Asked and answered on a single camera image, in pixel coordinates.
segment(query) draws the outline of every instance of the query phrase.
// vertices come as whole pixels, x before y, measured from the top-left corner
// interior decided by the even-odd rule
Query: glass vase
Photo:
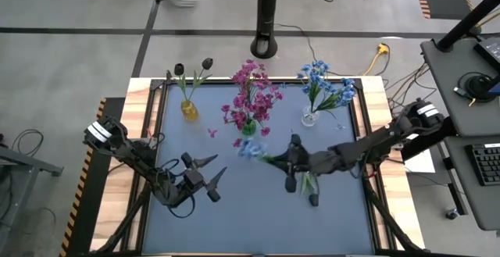
[[[196,121],[199,118],[198,109],[191,101],[183,100],[180,104],[180,110],[187,121]]]
[[[241,132],[244,136],[253,136],[257,131],[257,122],[255,120],[247,120]]]
[[[320,111],[311,112],[311,106],[308,105],[302,110],[302,124],[305,127],[311,127],[316,124],[316,121],[320,118]]]

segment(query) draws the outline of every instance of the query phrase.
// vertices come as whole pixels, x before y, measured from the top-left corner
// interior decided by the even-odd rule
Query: concrete floor
[[[152,0],[0,0],[0,27],[142,29],[151,4]],[[256,0],[199,0],[195,9],[177,9],[162,2],[154,28],[252,30],[255,8]],[[457,23],[424,19],[417,0],[278,0],[276,21],[305,30],[437,34]],[[500,20],[484,30],[500,32]],[[383,77],[394,82],[423,62],[420,43],[425,40],[313,37],[311,44],[316,57],[331,63],[334,71],[357,74],[367,69],[377,45],[385,42],[391,46],[391,63]],[[177,62],[197,69],[205,57],[214,58],[214,75],[228,76],[251,57],[251,41],[252,37],[156,35],[148,44],[141,77],[163,76]],[[304,37],[278,37],[277,41],[278,54],[263,61],[272,75],[293,75],[313,59]],[[126,94],[140,43],[141,35],[0,34],[0,132],[10,143],[24,129],[39,129],[45,134],[45,143],[37,158],[65,166],[60,178],[39,176],[20,225],[35,234],[13,233],[2,256],[59,254],[86,149],[81,144],[83,130],[94,119],[102,97]],[[379,61],[374,73],[383,65],[383,60]],[[429,73],[421,83],[434,86]],[[427,90],[415,87],[407,101],[427,94]],[[429,100],[445,112],[438,93]],[[452,206],[446,188],[412,186],[429,249],[498,255],[500,242],[495,234],[479,230],[472,216],[444,220],[443,209]],[[55,227],[40,207],[55,212]]]

